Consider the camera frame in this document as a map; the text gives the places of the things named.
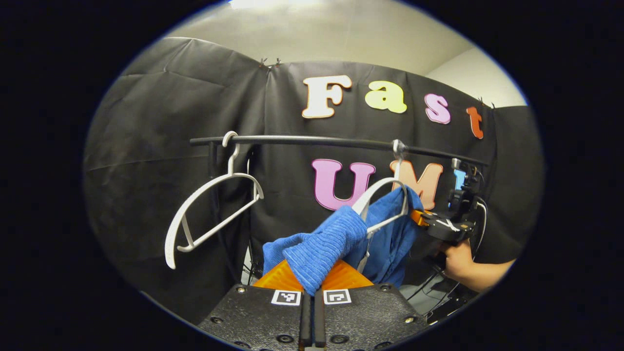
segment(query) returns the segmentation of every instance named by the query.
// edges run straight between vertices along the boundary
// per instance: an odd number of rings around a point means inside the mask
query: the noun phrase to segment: human arm
[[[468,239],[451,246],[442,243],[440,251],[446,255],[444,274],[471,290],[482,292],[495,285],[507,273],[515,259],[502,264],[480,264],[472,260]]]

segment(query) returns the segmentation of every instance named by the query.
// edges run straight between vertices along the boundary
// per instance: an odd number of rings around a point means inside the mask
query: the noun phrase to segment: black fabric backdrop
[[[346,74],[353,86],[343,89],[334,116],[304,119],[307,77]],[[369,107],[364,96],[371,81],[402,87],[407,111],[395,114]],[[451,123],[431,122],[424,96],[442,95]],[[482,116],[482,140],[470,131],[468,107]],[[165,264],[164,240],[182,202],[211,177],[224,174],[232,151],[190,147],[194,137],[291,134],[352,137],[452,152],[491,163],[484,169],[489,205],[479,262],[515,258],[535,224],[544,183],[544,160],[537,128],[528,107],[492,109],[440,82],[388,67],[353,62],[298,62],[268,69],[219,45],[167,38],[143,52],[110,87],[89,131],[84,159],[84,191],[94,232],[124,278],[162,305],[197,324],[235,283],[226,260],[242,267],[251,238],[261,267],[261,245],[297,232],[313,230],[331,211],[314,197],[315,159],[343,165],[336,196],[349,197],[353,162],[375,166],[369,184],[391,175],[391,152],[323,146],[241,146],[236,171],[250,172],[265,199],[222,230],[227,250],[212,237],[191,253],[176,253],[177,269]],[[446,206],[454,187],[450,160],[410,155],[420,176],[428,163],[444,167],[436,191],[436,208]],[[249,201],[249,180],[233,179],[199,198],[187,217],[197,238]],[[178,242],[185,243],[183,235]],[[421,246],[414,245],[413,257]],[[410,260],[405,284],[429,272]]]

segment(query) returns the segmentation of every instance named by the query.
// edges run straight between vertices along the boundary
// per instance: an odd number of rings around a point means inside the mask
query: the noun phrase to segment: blue cloth
[[[409,208],[422,210],[418,195],[409,187],[407,191]],[[286,260],[305,291],[314,296],[339,259],[357,269],[368,246],[366,229],[400,213],[402,203],[403,190],[398,188],[369,206],[366,221],[349,206],[343,206],[312,233],[299,233],[266,243],[262,247],[264,273]],[[364,276],[375,284],[400,286],[405,276],[405,257],[417,231],[416,223],[406,215],[376,232]]]

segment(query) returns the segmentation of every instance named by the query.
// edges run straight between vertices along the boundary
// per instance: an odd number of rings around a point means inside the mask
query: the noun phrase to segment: human hand
[[[446,255],[446,269],[444,275],[456,281],[460,281],[470,275],[475,263],[472,261],[470,240],[466,239],[457,246],[443,242],[439,251]]]

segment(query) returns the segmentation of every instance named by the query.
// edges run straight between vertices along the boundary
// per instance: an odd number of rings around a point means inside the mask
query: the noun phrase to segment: black rod
[[[311,136],[233,136],[232,142],[239,144],[285,144],[285,145],[325,145],[325,146],[341,146],[356,147],[358,149],[371,150],[389,150],[392,151],[392,142],[369,141],[361,139],[343,139],[336,137],[311,137]],[[206,137],[194,138],[190,140],[191,146],[205,146],[211,143],[221,143],[223,137]],[[423,149],[421,147],[407,146],[405,152],[410,154],[420,154],[435,157],[444,157],[447,159],[457,158],[462,161],[489,166],[488,163],[468,157],[450,154],[448,152],[434,151]]]

